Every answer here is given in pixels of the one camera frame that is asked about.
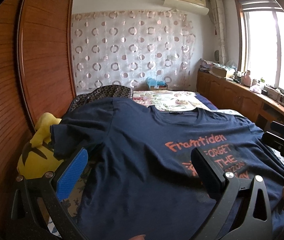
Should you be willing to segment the circle-patterned sheer curtain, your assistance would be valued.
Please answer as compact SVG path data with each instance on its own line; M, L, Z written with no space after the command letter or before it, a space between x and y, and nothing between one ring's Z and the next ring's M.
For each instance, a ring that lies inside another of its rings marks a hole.
M178 11L123 10L72 16L73 72L78 94L106 85L169 89L190 85L196 37Z

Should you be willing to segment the cardboard box on sideboard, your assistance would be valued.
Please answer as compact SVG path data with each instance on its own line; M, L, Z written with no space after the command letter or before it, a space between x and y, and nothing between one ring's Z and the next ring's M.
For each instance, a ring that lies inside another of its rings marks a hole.
M224 68L219 66L212 66L211 68L212 74L221 77L221 78L231 78L235 73L235 69L233 68Z

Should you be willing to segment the pink ceramic figurine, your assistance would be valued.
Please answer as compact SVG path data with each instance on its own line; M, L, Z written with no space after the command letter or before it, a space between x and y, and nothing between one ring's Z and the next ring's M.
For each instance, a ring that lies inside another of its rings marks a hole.
M246 71L242 76L241 76L241 84L250 87L252 85L252 79L250 77L250 70Z

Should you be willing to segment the wooden wardrobe sliding doors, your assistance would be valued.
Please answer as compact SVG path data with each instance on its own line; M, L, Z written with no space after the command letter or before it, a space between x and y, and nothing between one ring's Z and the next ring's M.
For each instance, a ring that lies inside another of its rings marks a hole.
M9 223L17 161L44 112L75 97L73 0L0 0L0 230Z

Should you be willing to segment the yellow plush toy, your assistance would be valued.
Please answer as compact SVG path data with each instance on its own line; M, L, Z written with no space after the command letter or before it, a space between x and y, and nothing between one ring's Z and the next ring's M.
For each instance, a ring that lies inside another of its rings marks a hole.
M25 144L17 164L17 172L25 179L41 178L46 172L55 172L63 163L54 157L51 145L52 125L58 125L61 119L51 113L43 113L35 124L35 134Z

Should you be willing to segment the dark circle-patterned pillow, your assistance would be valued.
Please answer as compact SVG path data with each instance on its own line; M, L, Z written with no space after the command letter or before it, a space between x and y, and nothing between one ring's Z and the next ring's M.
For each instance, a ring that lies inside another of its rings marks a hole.
M70 113L86 105L104 98L133 98L133 91L131 88L122 85L107 85L95 89L93 92L77 95L69 105L67 113Z

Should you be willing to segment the wooden sideboard cabinet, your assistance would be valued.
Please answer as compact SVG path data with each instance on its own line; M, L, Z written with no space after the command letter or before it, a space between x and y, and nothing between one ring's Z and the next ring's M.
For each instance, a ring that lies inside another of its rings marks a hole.
M196 91L218 109L235 110L263 130L270 129L273 121L284 124L284 106L243 85L199 71Z

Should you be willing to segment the blue tissue box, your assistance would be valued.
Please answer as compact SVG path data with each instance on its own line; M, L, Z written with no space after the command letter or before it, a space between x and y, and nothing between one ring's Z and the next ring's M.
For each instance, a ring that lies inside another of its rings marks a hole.
M158 81L154 78L148 77L146 84L149 90L167 90L167 83L165 81Z

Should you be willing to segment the wall air conditioner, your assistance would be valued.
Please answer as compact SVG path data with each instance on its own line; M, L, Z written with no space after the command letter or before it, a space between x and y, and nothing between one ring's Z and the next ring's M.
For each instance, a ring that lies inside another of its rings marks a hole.
M198 15L209 13L206 0L164 0L163 6Z

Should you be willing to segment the navy blue printed t-shirt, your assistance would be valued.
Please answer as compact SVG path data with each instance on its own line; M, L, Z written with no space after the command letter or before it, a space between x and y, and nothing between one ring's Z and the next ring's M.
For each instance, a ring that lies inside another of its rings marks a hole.
M189 239L215 205L191 163L194 148L237 178L263 177L278 235L284 166L262 134L244 116L161 112L126 98L91 102L51 127L56 158L85 148L95 163L77 216L89 239Z

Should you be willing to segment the blue floral white blanket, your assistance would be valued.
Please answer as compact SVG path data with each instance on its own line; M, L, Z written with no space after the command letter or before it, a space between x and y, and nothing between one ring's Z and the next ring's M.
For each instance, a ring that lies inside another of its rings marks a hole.
M75 183L70 195L61 201L62 206L67 210L68 214L72 218L72 220L77 223L77 216L79 205L81 204L83 191L85 188L85 184L87 181L87 175L89 174L89 170L84 170L83 173L80 175L79 179ZM49 232L53 235L62 238L57 227L55 226L51 217L49 217L47 222L47 227Z

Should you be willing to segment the window with frame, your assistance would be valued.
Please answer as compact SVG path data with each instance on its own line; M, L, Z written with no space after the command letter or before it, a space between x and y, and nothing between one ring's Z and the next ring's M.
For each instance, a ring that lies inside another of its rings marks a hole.
M284 10L275 0L235 0L241 68L284 93Z

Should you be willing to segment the floral bed quilt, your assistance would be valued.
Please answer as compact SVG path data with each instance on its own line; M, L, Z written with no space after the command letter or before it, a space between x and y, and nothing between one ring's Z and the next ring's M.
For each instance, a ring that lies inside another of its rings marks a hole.
M133 92L133 100L140 105L155 106L164 112L192 111L203 108L218 110L208 99L195 92L171 90L142 90Z

